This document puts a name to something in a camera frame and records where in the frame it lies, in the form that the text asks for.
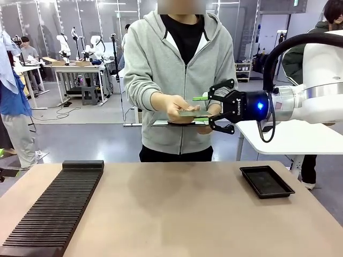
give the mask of gray hoodie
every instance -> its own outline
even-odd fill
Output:
[[[168,120],[154,110],[150,98],[155,92],[191,99],[208,92],[212,85],[235,79],[233,43],[228,31],[213,14],[204,15],[205,33],[193,59],[185,65],[173,37],[166,31],[157,11],[134,22],[126,37],[126,93],[131,104],[143,110],[142,142],[147,148],[169,154],[199,152],[211,146],[210,135],[195,127],[153,127],[156,120]],[[217,92],[225,96],[228,88]],[[200,102],[202,110],[218,103]]]

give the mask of blue light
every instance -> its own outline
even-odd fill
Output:
[[[260,109],[260,110],[262,110],[263,106],[264,106],[264,105],[263,105],[262,103],[258,103],[258,104],[257,104],[257,108]]]

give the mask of black t-shirt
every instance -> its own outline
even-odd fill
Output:
[[[184,24],[171,18],[169,15],[161,15],[161,19],[167,31],[173,37],[181,57],[187,65],[192,60],[198,49],[200,39],[204,32],[205,22],[202,15],[197,16],[198,22],[194,25]]]

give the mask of blue shirt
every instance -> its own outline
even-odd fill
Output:
[[[7,89],[0,81],[0,113],[3,115],[21,115],[32,116],[31,107],[24,94],[24,84],[19,76],[13,71],[16,79],[18,94]]]

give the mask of hand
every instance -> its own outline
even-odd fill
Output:
[[[190,106],[181,96],[179,95],[164,95],[161,93],[154,93],[151,96],[152,106],[159,110],[165,111],[172,123],[176,124],[188,124],[193,122],[193,117],[181,117],[178,111],[197,111],[200,110],[200,106]]]
[[[212,114],[213,116],[214,115],[217,115],[221,112],[221,105],[219,104],[211,104],[210,107],[208,108],[208,112],[210,114]],[[200,135],[207,135],[207,134],[210,134],[213,130],[211,129],[210,126],[205,126],[205,127],[198,127],[197,128],[197,132],[198,134]]]

